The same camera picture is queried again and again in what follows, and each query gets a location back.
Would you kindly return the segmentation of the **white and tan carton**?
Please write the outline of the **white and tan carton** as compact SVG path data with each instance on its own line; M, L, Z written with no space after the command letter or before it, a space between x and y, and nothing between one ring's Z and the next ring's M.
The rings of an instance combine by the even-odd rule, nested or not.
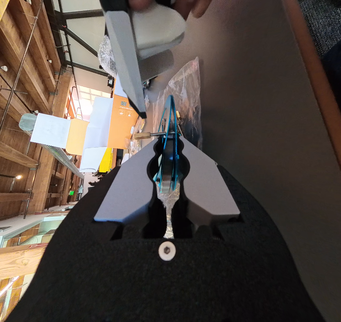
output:
M88 124L88 121L80 119L68 120L39 113L30 141L82 155Z

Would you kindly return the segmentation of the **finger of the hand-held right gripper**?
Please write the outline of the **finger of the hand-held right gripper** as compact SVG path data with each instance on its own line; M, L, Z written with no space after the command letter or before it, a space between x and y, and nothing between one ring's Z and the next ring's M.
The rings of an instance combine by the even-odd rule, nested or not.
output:
M129 14L125 11L107 11L105 21L122 89L133 109L142 119L146 119L144 92Z

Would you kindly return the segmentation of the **brass standoff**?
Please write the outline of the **brass standoff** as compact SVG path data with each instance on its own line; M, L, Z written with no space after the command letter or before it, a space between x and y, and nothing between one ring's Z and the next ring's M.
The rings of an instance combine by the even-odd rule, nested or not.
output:
M144 139L151 139L151 138L158 138L160 136L164 136L164 132L157 132L157 133L151 133L151 132L141 132L141 133L135 133L133 139L134 140L144 140Z

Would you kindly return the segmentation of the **bubble wrap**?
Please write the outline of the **bubble wrap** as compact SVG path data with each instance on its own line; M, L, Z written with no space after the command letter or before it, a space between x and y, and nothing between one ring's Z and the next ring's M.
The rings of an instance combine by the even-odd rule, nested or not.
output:
M104 35L104 38L100 43L98 50L98 60L105 72L114 78L117 77L116 62L114 60L109 37L107 35Z

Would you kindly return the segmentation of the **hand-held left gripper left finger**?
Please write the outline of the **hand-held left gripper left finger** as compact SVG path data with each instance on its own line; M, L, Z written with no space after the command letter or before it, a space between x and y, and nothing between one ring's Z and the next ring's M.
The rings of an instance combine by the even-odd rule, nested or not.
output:
M96 222L133 225L144 238L163 237L163 202L153 180L162 151L158 138L123 163L94 216Z

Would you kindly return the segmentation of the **person's blue jeans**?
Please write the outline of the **person's blue jeans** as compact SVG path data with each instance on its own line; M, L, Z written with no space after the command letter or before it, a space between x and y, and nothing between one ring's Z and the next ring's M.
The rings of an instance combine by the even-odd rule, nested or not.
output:
M322 65L338 107L341 109L341 41L322 56Z

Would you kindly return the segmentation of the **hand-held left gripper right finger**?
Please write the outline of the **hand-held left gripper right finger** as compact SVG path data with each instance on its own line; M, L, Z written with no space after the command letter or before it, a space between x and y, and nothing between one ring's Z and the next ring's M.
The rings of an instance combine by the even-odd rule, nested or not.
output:
M240 210L215 161L180 136L179 198L174 204L174 237L191 238L200 226L238 220Z

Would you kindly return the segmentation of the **pile of clear hardware bags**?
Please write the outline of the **pile of clear hardware bags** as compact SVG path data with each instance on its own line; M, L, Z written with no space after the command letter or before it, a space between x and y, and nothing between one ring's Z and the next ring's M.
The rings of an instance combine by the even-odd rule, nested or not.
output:
M128 150L130 156L133 156L142 148L141 141L143 140L143 138L141 138L141 133L145 123L146 119L138 117L136 123L131 127L131 136L125 139L125 149Z

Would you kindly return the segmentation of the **yellow box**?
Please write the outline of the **yellow box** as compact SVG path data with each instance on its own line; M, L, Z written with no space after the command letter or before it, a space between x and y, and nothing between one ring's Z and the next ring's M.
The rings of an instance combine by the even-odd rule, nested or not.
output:
M106 148L103 158L100 162L99 172L106 173L112 169L113 151L111 148Z

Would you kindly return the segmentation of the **orange cardboard box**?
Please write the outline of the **orange cardboard box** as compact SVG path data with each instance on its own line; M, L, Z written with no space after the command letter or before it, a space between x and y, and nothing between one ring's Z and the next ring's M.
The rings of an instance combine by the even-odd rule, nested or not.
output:
M124 149L130 139L138 114L125 95L117 77L112 98L96 98L90 115L87 132L90 148L110 147Z

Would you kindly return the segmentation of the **grey desk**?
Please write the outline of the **grey desk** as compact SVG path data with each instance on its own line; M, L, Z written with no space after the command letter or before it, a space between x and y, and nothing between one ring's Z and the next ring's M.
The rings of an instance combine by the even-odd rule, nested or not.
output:
M340 167L282 0L213 0L174 66L199 59L203 151L266 209L327 321L340 321Z

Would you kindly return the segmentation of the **clear plastic bag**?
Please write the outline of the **clear plastic bag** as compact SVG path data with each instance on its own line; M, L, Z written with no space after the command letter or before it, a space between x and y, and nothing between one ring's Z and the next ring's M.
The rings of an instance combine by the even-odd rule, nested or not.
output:
M153 104L153 132L158 132L165 102L169 95L173 95L176 110L179 111L181 115L180 124L184 138L198 149L202 150L200 89L201 79L199 60L197 57L195 60L185 64L185 66L169 81L165 90L160 92L157 101ZM163 202L166 208L167 228L164 235L164 238L166 239L174 238L171 213L175 202L179 199L180 181L177 183L176 189L168 194L160 193L157 185L158 198Z

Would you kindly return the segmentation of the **white box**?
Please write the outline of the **white box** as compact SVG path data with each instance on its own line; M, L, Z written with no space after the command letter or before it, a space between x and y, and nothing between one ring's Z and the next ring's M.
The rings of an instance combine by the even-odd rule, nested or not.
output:
M80 172L96 172L107 147L84 148L79 167Z

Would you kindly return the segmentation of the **blue round metal turntable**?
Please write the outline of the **blue round metal turntable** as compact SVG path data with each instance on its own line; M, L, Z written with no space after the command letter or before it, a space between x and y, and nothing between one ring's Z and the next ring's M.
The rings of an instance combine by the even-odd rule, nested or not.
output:
M176 189L180 181L181 172L179 170L179 138L177 124L180 120L176 118L176 105L173 95L169 95L160 119L158 132L164 132L160 136L162 143L162 153L158 159L158 171L154 176L154 181L159 187L160 193L168 194Z

